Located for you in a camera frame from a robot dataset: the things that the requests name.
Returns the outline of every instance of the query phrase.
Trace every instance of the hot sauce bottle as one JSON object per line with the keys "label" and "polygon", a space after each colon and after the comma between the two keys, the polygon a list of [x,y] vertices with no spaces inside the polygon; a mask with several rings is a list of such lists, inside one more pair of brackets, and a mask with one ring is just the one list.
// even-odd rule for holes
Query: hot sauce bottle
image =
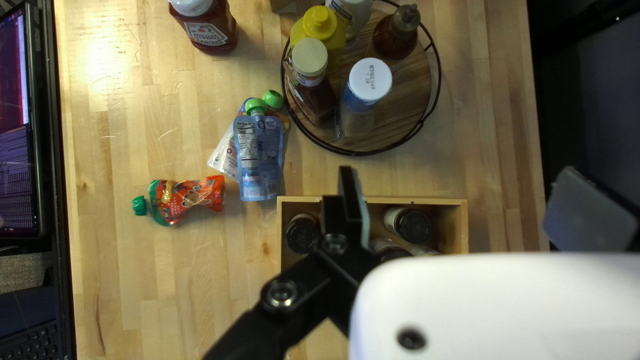
{"label": "hot sauce bottle", "polygon": [[400,62],[415,49],[418,26],[420,12],[417,5],[400,6],[395,13],[382,18],[376,25],[364,57],[378,58],[389,66],[391,72],[395,72]]}
{"label": "hot sauce bottle", "polygon": [[169,0],[169,13],[193,46],[210,55],[227,54],[237,45],[236,20],[227,0]]}

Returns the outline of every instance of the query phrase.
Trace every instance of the nutrition facts label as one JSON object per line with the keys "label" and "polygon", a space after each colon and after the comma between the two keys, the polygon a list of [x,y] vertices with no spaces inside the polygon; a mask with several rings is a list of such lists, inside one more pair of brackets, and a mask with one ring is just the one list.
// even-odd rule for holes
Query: nutrition facts label
{"label": "nutrition facts label", "polygon": [[245,169],[258,167],[258,136],[253,122],[238,122],[238,146],[240,161]]}

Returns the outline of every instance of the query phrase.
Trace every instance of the white bottle cap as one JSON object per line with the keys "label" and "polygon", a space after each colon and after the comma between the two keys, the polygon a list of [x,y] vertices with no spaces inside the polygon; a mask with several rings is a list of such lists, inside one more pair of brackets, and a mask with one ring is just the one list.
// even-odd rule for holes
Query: white bottle cap
{"label": "white bottle cap", "polygon": [[392,85],[391,70],[384,61],[364,58],[351,68],[349,87],[357,98],[374,103],[389,93]]}
{"label": "white bottle cap", "polygon": [[184,16],[200,16],[207,12],[214,0],[169,0],[175,11]]}

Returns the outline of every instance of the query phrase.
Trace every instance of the food pouch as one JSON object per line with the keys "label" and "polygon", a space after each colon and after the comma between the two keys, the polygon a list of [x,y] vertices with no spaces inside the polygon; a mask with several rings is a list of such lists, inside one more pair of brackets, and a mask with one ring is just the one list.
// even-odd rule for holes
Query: food pouch
{"label": "food pouch", "polygon": [[136,215],[146,215],[151,210],[154,220],[162,226],[170,226],[184,217],[187,209],[196,205],[220,212],[223,209],[225,177],[207,176],[203,180],[187,180],[177,183],[173,180],[157,179],[149,184],[149,202],[144,196],[133,199]]}

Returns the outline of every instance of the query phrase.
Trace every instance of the black screw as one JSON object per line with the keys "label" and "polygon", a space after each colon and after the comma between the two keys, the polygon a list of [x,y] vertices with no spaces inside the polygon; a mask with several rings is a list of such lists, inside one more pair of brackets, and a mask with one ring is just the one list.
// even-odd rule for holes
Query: black screw
{"label": "black screw", "polygon": [[420,350],[427,343],[424,335],[422,335],[418,330],[411,328],[401,330],[398,333],[397,340],[400,346],[408,350]]}
{"label": "black screw", "polygon": [[267,303],[273,307],[291,306],[298,296],[296,283],[291,280],[275,280],[269,285]]}
{"label": "black screw", "polygon": [[322,249],[328,254],[342,255],[347,251],[347,237],[343,234],[326,234],[323,238]]}

